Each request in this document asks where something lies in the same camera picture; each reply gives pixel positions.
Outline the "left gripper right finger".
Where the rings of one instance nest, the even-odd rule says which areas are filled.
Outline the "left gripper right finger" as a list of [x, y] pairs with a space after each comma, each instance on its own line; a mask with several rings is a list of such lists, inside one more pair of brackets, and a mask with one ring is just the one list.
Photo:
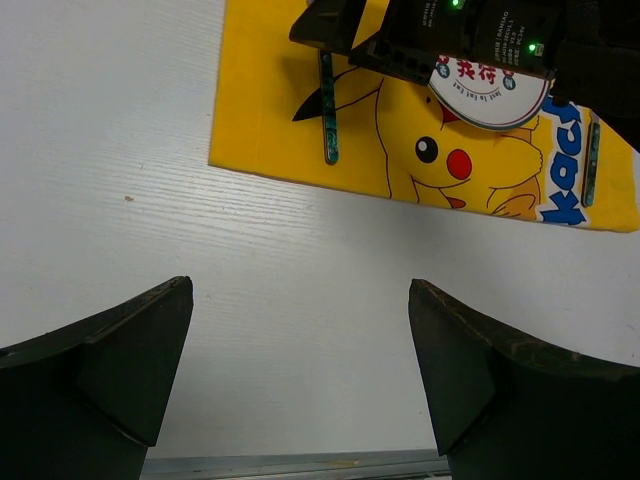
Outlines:
[[425, 280], [408, 314], [437, 450], [455, 479], [635, 479], [639, 371], [484, 315]]

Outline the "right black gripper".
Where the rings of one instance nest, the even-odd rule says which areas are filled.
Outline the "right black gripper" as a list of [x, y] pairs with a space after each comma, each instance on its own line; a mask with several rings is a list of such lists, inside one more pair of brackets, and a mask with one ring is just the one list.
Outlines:
[[[349, 54], [365, 6], [366, 0], [311, 1], [289, 40]], [[419, 85], [446, 57], [548, 79], [557, 27], [556, 1], [391, 1], [380, 29], [348, 61]]]

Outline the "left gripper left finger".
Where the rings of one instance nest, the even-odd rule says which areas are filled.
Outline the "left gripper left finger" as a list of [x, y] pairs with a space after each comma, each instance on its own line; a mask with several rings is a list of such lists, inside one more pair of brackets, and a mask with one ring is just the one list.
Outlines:
[[174, 277], [1, 350], [4, 479], [137, 479], [156, 445], [193, 311]]

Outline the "fork with blue handle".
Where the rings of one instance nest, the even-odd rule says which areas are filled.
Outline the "fork with blue handle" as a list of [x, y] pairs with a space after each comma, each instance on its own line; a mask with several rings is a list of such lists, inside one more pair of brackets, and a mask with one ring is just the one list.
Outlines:
[[339, 161], [339, 144], [332, 56], [320, 50], [318, 59], [325, 161], [333, 166]]

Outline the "yellow pikachu cloth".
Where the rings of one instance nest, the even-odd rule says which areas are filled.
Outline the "yellow pikachu cloth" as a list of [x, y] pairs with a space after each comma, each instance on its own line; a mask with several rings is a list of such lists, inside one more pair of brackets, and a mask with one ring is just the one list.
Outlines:
[[231, 1], [211, 165], [295, 183], [561, 226], [634, 232], [634, 152], [601, 119], [595, 201], [581, 204], [589, 110], [549, 96], [525, 125], [473, 126], [430, 88], [331, 53], [339, 161], [325, 161], [319, 50], [288, 38], [300, 1]]

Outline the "white patterned plate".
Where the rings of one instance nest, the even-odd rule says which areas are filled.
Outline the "white patterned plate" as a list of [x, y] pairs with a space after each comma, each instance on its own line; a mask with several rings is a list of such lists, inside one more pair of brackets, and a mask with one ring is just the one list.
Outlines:
[[519, 128], [540, 111], [550, 90], [547, 80], [441, 56], [430, 88], [452, 114], [491, 131]]

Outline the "knife with blue handle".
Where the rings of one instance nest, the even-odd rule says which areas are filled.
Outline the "knife with blue handle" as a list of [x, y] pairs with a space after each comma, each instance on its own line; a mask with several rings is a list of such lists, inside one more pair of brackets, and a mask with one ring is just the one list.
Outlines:
[[586, 144], [585, 168], [581, 194], [581, 204], [585, 208], [594, 205], [597, 167], [601, 140], [600, 117], [593, 111], [590, 112], [588, 139]]

